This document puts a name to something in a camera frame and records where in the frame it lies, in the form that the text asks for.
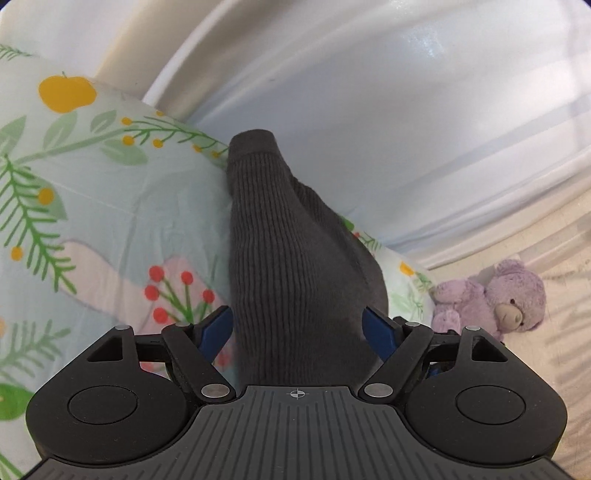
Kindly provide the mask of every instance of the ribbed black plate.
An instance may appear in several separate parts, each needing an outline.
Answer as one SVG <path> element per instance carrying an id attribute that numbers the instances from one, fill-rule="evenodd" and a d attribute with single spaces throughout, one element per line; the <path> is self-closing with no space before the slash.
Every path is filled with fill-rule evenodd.
<path id="1" fill-rule="evenodd" d="M 345 387 L 249 387 L 239 400 L 204 407 L 179 441 L 153 457 L 113 468 L 77 467 L 50 459 L 26 478 L 569 479 L 547 459 L 507 469 L 441 457 L 408 432 L 393 408 L 363 403 Z"/>

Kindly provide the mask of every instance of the gray sock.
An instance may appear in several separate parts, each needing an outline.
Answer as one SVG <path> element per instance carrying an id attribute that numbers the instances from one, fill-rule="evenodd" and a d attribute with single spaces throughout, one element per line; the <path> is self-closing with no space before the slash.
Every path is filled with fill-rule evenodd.
<path id="1" fill-rule="evenodd" d="M 240 385 L 363 384 L 378 357 L 361 314 L 388 310 L 375 259 L 291 175 L 272 133 L 232 139 L 228 185 Z"/>

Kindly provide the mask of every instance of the red berry print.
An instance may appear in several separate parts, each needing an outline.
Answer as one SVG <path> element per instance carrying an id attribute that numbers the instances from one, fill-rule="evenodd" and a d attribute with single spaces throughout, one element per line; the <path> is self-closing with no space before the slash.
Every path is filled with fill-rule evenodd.
<path id="1" fill-rule="evenodd" d="M 184 271 L 181 273 L 181 282 L 185 285 L 190 285 L 193 283 L 193 274 L 191 272 Z"/>
<path id="2" fill-rule="evenodd" d="M 168 321 L 168 313 L 162 307 L 154 309 L 152 317 L 154 317 L 156 323 L 166 323 Z"/>
<path id="3" fill-rule="evenodd" d="M 160 291 L 153 285 L 148 285 L 144 290 L 144 295 L 149 301 L 156 301 L 160 296 Z"/>
<path id="4" fill-rule="evenodd" d="M 151 362 L 140 362 L 139 366 L 142 370 L 146 372 L 153 372 L 154 371 L 154 364 Z"/>
<path id="5" fill-rule="evenodd" d="M 159 283 L 164 279 L 164 270 L 159 265 L 154 265 L 153 267 L 150 267 L 148 273 L 150 274 L 150 279 L 152 279 L 152 281 L 155 281 L 156 283 Z"/>
<path id="6" fill-rule="evenodd" d="M 230 355 L 228 355 L 224 350 L 222 350 L 217 355 L 216 363 L 219 368 L 225 370 L 226 367 L 230 364 Z"/>
<path id="7" fill-rule="evenodd" d="M 216 299 L 215 293 L 213 290 L 209 290 L 209 288 L 207 290 L 203 290 L 201 297 L 205 303 L 213 303 Z"/>

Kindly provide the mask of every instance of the stuffed animal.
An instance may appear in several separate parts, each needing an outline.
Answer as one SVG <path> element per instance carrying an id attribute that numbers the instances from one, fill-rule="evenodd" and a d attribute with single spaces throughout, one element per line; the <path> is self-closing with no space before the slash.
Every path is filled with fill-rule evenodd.
<path id="1" fill-rule="evenodd" d="M 544 319 L 544 283 L 519 260 L 496 265 L 486 287 L 471 279 L 450 280 L 432 294 L 436 307 L 431 327 L 436 332 L 461 333 L 476 325 L 502 340 L 504 333 L 533 330 Z"/>

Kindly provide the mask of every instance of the teddy bear ear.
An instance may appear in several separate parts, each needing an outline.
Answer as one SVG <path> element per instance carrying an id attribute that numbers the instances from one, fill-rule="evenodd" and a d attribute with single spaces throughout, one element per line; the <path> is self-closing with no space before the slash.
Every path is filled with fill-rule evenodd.
<path id="1" fill-rule="evenodd" d="M 517 258 L 507 258 L 495 264 L 495 273 L 505 275 L 507 273 L 517 273 L 525 270 L 525 264 Z"/>

